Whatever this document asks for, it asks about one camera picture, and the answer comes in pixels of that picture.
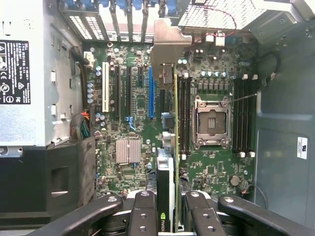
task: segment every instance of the cpu socket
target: cpu socket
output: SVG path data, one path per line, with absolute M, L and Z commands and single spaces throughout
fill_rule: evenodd
M 192 111 L 192 140 L 194 148 L 221 145 L 228 149 L 231 143 L 231 105 L 228 97 L 222 101 L 203 101 L 195 97 Z

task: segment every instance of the blue pcie slot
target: blue pcie slot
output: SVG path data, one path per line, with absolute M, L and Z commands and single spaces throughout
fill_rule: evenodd
M 155 117 L 155 82 L 153 79 L 152 67 L 149 68 L 149 118 L 153 119 Z

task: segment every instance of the green circuit board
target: green circuit board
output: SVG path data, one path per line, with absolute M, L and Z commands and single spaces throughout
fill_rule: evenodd
M 158 83 L 154 87 L 154 117 L 150 117 L 150 45 L 113 43 L 107 45 L 89 44 L 86 50 L 92 55 L 93 70 L 88 76 L 88 87 L 93 91 L 90 95 L 90 105 L 95 108 L 94 136 L 97 143 L 97 194 L 102 196 L 106 191 L 113 191 L 126 196 L 128 192 L 146 188 L 146 173 L 155 168 L 156 150 L 162 144 L 161 124 L 162 112 L 173 112 L 172 91 L 159 90 Z M 196 96 L 204 101 L 221 101 L 224 97 L 233 100 L 236 97 L 235 84 L 255 83 L 251 78 L 242 80 L 244 74 L 254 74 L 254 57 L 256 42 L 243 43 L 241 38 L 229 39 L 225 47 L 216 47 L 213 43 L 196 44 L 183 52 L 177 64 L 179 78 L 179 124 L 180 141 L 183 143 L 183 127 L 189 129 L 185 137 L 185 144 L 180 144 L 180 153 L 186 153 L 181 158 L 181 177 L 187 179 L 192 189 L 200 189 L 210 194 L 235 193 L 236 188 L 229 184 L 229 177 L 236 174 L 240 177 L 240 187 L 245 187 L 248 181 L 253 180 L 254 158 L 238 156 L 237 145 L 233 145 L 234 127 L 239 109 L 235 110 L 236 103 L 231 103 L 231 143 L 226 149 L 221 146 L 202 146 L 195 149 L 191 140 L 192 107 Z M 96 67 L 109 65 L 109 101 L 108 112 L 103 112 L 103 82 L 97 76 Z M 253 102 L 247 106 L 254 111 Z M 248 113 L 241 111 L 240 116 Z M 130 125 L 126 121 L 132 117 Z M 247 122 L 253 132 L 253 122 Z M 249 138 L 254 143 L 254 135 Z M 119 142 L 137 140 L 141 149 L 137 150 L 140 158 L 119 163 L 117 152 Z

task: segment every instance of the red wire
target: red wire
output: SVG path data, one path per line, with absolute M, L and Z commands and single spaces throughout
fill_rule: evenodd
M 207 10 L 212 10 L 212 11 L 219 11 L 219 12 L 222 12 L 222 13 L 224 13 L 225 15 L 231 17 L 232 20 L 233 20 L 233 22 L 234 22 L 234 26 L 235 26 L 235 27 L 234 27 L 234 31 L 231 32 L 231 33 L 229 33 L 229 34 L 226 34 L 226 35 L 217 35 L 217 34 L 214 34 L 214 33 L 207 33 L 207 34 L 205 34 L 204 36 L 202 36 L 201 39 L 195 41 L 194 44 L 192 44 L 191 46 L 195 45 L 197 42 L 201 41 L 204 37 L 206 37 L 206 36 L 208 36 L 208 35 L 212 35 L 212 36 L 215 36 L 215 37 L 225 38 L 225 37 L 229 37 L 229 36 L 231 36 L 231 35 L 233 35 L 233 34 L 235 33 L 235 31 L 236 31 L 236 29 L 237 29 L 237 25 L 236 25 L 236 21 L 235 21 L 234 17 L 233 17 L 230 13 L 228 13 L 228 12 L 226 12 L 226 11 L 219 10 L 219 9 L 211 8 L 211 7 L 208 7 L 208 6 L 203 6 L 203 8 L 205 8 L 205 9 L 207 9 Z

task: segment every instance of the motherboard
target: motherboard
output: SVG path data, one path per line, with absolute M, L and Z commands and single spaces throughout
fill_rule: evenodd
M 150 47 L 85 46 L 98 196 L 146 189 L 163 132 L 174 128 L 174 89 L 160 90 L 153 79 Z M 233 36 L 224 47 L 195 43 L 178 60 L 179 173 L 192 189 L 235 193 L 253 180 L 256 48 Z

